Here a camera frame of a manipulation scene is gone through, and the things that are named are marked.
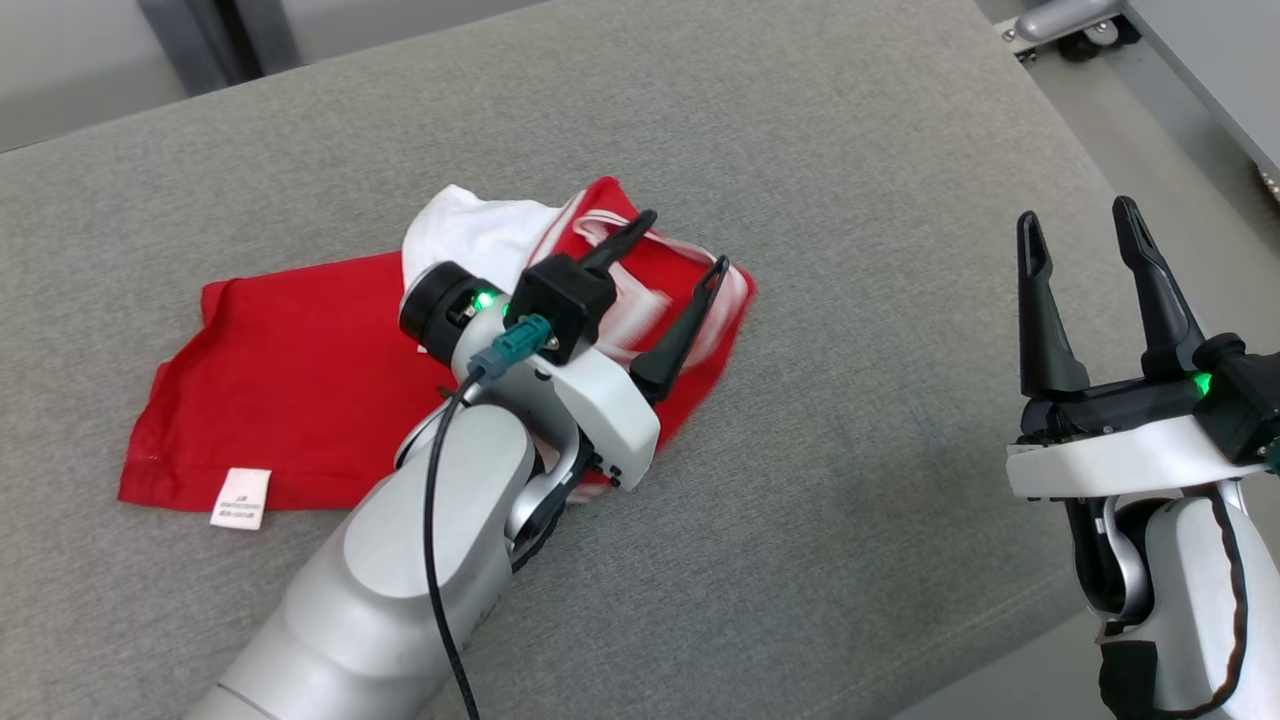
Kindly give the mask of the grey partition panel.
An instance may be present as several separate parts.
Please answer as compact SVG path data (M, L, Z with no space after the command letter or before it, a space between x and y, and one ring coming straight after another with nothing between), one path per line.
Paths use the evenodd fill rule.
M1124 0L1280 202L1280 0Z

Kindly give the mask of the grey fabric sofa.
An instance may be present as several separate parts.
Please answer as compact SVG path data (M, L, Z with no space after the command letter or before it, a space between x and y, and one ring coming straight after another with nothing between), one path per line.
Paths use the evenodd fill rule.
M0 720L173 720L340 523L116 501L210 282L384 252L440 187L617 177L756 281L632 493L465 653L484 720L891 717L1080 612L1015 498L1015 223L1094 380L1146 346L1120 184L972 0L558 0L0 154Z

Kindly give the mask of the red white-sleeved t-shirt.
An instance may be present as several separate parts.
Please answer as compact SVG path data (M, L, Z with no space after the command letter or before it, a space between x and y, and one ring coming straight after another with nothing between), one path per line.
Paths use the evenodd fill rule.
M454 386L398 327L408 283L451 260L512 291L526 266L580 258L636 213L612 177L559 208L451 184L398 251L206 286L201 329L156 370L118 500L210 512L247 469L270 511L353 509Z

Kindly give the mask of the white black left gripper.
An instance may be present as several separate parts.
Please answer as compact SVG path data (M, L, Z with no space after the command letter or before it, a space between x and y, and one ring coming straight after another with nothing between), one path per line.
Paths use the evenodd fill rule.
M652 209L639 213L579 265L607 275L657 218ZM535 450L550 450L540 473L518 475L526 491L570 492L590 469L632 489L655 456L660 423L654 404L668 398L730 269L730 259L718 256L687 306L628 370L591 345L562 366L539 352L498 380L468 379L471 356L507 329L504 316L515 291L504 292L453 261L435 263L410 283L399 304L399 328L458 380L457 416L474 407L499 407L524 428Z

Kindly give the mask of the grey foot with black caster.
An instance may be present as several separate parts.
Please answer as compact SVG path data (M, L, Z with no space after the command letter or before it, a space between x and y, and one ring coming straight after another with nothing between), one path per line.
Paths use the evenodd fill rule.
M1046 49L1065 61L1083 63L1140 41L1142 32L1123 14L1124 6L1125 0L1047 0L993 28L1021 64L1037 61Z

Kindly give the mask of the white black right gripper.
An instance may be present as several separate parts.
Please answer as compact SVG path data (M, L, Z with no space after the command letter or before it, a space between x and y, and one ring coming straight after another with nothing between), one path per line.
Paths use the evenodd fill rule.
M1007 447L1005 462L1018 497L1105 498L1203 486L1265 469L1258 457L1233 462L1193 418L1208 388L1204 373L1192 374L1203 332L1137 202L1117 196L1112 217L1123 261L1135 282L1146 338L1140 368L1148 380L1091 389L1050 286L1053 264L1039 219L1034 211L1018 219L1021 393L1055 398L1080 392L1028 402L1023 436Z

